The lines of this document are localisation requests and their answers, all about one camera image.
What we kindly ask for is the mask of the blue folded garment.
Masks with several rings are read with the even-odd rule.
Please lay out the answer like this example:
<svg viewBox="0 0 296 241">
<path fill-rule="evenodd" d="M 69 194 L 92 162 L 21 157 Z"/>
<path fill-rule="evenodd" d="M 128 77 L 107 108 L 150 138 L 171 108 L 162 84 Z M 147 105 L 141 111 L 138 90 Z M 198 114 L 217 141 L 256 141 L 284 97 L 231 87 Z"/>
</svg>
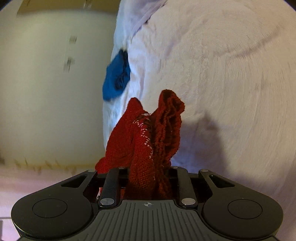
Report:
<svg viewBox="0 0 296 241">
<path fill-rule="evenodd" d="M 120 49 L 111 63 L 107 66 L 106 76 L 102 87 L 104 101 L 111 101 L 121 96 L 130 81 L 130 65 L 128 53 Z"/>
</svg>

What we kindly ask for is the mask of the pink fluffy blanket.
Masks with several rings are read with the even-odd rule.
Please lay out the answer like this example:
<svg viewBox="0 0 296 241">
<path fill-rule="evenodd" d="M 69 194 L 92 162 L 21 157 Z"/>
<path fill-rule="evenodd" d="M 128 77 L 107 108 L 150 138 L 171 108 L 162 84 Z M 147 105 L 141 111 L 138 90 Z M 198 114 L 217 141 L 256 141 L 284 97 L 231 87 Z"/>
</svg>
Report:
<svg viewBox="0 0 296 241">
<path fill-rule="evenodd" d="M 278 238 L 295 240 L 295 10 L 285 1 L 121 1 L 113 54 L 130 81 L 103 104 L 103 136 L 137 97 L 153 112 L 162 90 L 184 102 L 172 159 L 276 199 Z"/>
</svg>

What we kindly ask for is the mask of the red argyle knit sweater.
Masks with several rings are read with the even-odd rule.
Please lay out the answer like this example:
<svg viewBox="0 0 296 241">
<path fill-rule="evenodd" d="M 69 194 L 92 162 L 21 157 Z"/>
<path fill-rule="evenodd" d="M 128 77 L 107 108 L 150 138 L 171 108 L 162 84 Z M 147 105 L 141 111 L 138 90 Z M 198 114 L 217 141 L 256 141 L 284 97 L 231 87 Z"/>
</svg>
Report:
<svg viewBox="0 0 296 241">
<path fill-rule="evenodd" d="M 158 108 L 149 114 L 133 97 L 111 132 L 106 153 L 95 165 L 99 174 L 113 168 L 129 169 L 122 197 L 135 200 L 170 199 L 168 171 L 179 149 L 181 113 L 185 110 L 175 92 L 165 89 Z"/>
</svg>

